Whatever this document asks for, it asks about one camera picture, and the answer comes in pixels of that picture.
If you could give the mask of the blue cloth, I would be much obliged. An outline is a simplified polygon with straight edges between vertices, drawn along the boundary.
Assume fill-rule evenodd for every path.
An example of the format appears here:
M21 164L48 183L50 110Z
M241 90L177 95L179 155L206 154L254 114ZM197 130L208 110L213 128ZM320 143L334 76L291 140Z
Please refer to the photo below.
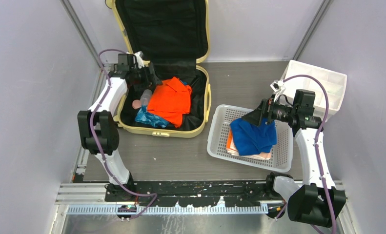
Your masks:
M267 124L263 119L260 126L255 126L239 118L230 123L230 129L240 156L270 153L277 144L275 122Z

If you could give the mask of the orange garment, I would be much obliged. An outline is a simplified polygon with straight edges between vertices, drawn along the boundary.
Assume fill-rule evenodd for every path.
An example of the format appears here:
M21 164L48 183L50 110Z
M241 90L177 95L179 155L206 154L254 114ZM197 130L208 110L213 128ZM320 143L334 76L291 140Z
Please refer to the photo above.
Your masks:
M190 113L191 93L192 88L177 77L164 80L155 88L147 111L179 128L183 123L183 115Z

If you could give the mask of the blue patterned garment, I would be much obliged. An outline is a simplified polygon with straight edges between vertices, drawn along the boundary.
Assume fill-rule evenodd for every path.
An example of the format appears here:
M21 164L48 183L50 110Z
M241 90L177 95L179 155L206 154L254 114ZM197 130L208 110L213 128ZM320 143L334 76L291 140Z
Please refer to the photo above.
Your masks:
M138 123L150 125L152 127L162 127L162 128L167 127L169 124L169 121L165 120L164 118L148 112L147 106L142 106L139 109L135 117L135 121Z

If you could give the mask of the orange and pink cloth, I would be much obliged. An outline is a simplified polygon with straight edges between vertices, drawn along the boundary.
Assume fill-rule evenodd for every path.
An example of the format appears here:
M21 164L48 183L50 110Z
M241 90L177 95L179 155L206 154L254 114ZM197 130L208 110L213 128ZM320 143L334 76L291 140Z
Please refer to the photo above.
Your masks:
M229 132L228 132L227 142L226 142L226 150L232 156L240 156L238 150L235 147L231 130L229 130ZM241 157L246 157L246 158L251 158L251 159L256 159L256 160L270 160L270 159L272 159L271 153L264 153L264 152L261 152L261 153L256 154L256 155L248 155L248 156L241 156Z

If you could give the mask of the white perforated plastic basket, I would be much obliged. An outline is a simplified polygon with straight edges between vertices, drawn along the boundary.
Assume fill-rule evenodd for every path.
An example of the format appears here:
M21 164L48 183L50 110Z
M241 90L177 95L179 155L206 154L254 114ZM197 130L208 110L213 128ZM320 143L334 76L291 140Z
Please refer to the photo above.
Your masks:
M284 122L260 126L244 120L250 109L219 105L207 139L210 156L280 173L288 172L293 159L293 134Z

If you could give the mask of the yellow hard-shell suitcase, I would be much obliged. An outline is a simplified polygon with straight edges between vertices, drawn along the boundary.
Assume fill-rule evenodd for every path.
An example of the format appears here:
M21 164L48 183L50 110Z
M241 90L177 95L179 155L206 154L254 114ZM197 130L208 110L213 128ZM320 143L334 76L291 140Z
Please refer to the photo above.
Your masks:
M208 72L200 66L210 53L208 2L205 0L109 0L127 50L142 52L161 80L179 78L192 89L191 108L180 127L153 127L135 121L132 102L142 89L130 86L118 104L114 120L142 135L192 138L204 129L211 107Z

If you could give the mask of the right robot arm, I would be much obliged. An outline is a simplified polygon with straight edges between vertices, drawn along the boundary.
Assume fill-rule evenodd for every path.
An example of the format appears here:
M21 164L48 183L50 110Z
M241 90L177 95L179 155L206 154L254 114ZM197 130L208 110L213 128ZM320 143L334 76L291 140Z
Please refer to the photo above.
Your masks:
M323 147L323 121L314 116L315 93L298 89L292 106L280 104L274 97L263 99L242 119L252 125L280 121L292 129L303 166L303 183L298 185L290 176L271 173L266 179L265 195L280 196L286 201L291 221L314 227L331 228L346 203L345 192L337 190L332 180Z

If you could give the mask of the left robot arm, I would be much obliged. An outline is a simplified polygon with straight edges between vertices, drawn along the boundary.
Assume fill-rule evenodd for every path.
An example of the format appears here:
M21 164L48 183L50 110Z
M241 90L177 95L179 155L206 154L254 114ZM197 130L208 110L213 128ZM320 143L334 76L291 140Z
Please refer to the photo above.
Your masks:
M128 90L127 82L124 78L111 78L103 65L101 69L106 77L103 90L87 111L78 113L81 145L101 162L110 184L118 186L118 197L131 201L135 196L145 195L136 193L135 187L129 183L131 173L119 154L119 133L112 117Z

